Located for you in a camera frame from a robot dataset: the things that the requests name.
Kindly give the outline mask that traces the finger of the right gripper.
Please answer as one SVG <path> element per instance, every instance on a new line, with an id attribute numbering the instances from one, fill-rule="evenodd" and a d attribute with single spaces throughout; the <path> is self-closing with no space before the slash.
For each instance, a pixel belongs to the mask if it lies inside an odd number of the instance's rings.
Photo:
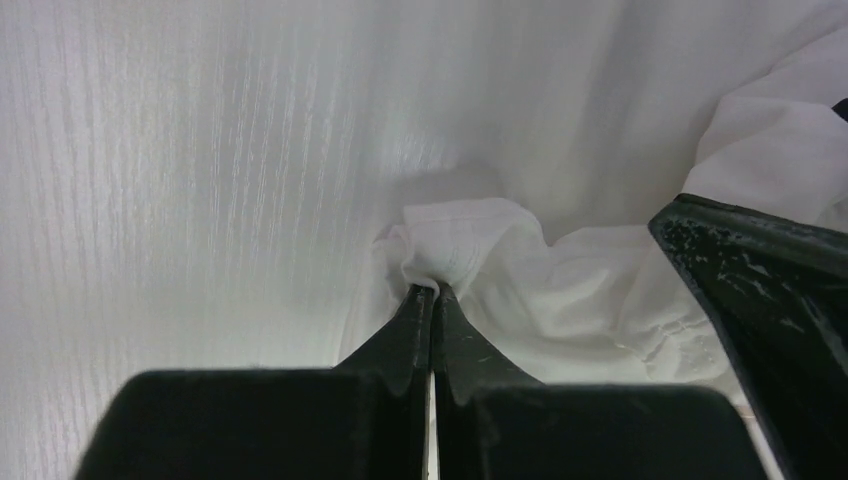
<path id="1" fill-rule="evenodd" d="M 648 224 L 788 479 L 847 475 L 847 237 L 681 194 Z"/>

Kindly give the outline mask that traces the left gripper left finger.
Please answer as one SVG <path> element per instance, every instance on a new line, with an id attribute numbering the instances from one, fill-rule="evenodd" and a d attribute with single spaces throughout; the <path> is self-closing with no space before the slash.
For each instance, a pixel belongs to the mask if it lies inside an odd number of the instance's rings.
<path id="1" fill-rule="evenodd" d="M 111 401 L 80 479 L 423 479 L 434 293 L 329 369 L 146 371 Z"/>

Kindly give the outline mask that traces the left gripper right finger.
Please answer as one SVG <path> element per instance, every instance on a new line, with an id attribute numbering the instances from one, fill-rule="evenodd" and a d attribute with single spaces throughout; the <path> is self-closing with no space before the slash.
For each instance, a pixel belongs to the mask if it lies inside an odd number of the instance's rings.
<path id="1" fill-rule="evenodd" d="M 439 287 L 431 359 L 444 479 L 763 479 L 743 420 L 685 385 L 545 384 Z"/>

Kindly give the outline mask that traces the white printed t-shirt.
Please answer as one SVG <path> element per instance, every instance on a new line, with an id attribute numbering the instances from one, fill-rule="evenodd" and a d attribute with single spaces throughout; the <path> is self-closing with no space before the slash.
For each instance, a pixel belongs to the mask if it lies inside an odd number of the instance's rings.
<path id="1" fill-rule="evenodd" d="M 340 354 L 418 284 L 542 380 L 738 398 L 647 222 L 689 193 L 846 230 L 846 3 L 480 1 L 447 43 L 451 168 L 397 185 Z"/>

